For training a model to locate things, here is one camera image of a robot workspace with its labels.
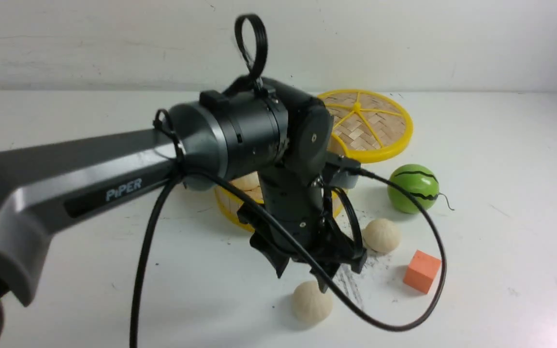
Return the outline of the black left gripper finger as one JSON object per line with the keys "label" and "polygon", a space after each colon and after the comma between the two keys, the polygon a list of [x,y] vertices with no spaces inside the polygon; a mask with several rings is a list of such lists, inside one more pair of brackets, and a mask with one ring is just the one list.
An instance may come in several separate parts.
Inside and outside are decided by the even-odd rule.
{"label": "black left gripper finger", "polygon": [[276,249],[272,243],[265,240],[260,233],[252,234],[249,244],[268,260],[276,271],[277,278],[280,279],[288,266],[290,258]]}

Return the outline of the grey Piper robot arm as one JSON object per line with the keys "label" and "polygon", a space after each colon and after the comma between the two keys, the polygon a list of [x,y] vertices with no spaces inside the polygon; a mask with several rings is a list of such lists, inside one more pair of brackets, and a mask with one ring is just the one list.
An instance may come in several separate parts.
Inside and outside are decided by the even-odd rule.
{"label": "grey Piper robot arm", "polygon": [[[278,276],[289,261],[306,262],[286,235],[329,277],[342,264],[362,271],[362,242],[340,235],[329,198],[335,187],[345,198],[360,164],[327,149],[333,119],[320,99],[241,76],[159,114],[148,130],[0,152],[0,299],[11,291],[31,304],[56,233],[160,187],[204,191],[215,177],[251,173],[264,203],[237,216]],[[3,322],[0,301],[0,333]]]}

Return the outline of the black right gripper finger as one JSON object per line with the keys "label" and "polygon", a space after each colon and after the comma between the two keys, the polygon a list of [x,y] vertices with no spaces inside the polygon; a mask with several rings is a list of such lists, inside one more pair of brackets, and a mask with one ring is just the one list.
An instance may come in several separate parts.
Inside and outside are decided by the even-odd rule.
{"label": "black right gripper finger", "polygon": [[310,273],[315,277],[318,289],[321,293],[326,293],[330,288],[332,281],[332,266],[321,266],[320,269],[316,267],[311,267]]}

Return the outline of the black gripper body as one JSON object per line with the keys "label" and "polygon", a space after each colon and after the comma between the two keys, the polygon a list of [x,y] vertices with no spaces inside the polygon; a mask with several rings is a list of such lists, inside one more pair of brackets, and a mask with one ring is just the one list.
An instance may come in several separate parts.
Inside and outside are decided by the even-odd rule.
{"label": "black gripper body", "polygon": [[[346,189],[325,185],[321,175],[312,184],[305,185],[285,168],[263,170],[259,181],[263,196],[261,207],[316,262],[321,266],[332,266],[333,274],[343,264],[349,265],[354,273],[361,273],[367,260],[362,237],[357,233],[353,238],[348,238],[334,218],[332,194],[338,194],[340,202],[347,207]],[[290,261],[305,263],[305,259],[298,255],[287,239],[250,205],[244,203],[237,216],[239,222],[253,227],[254,233],[260,233]]]}

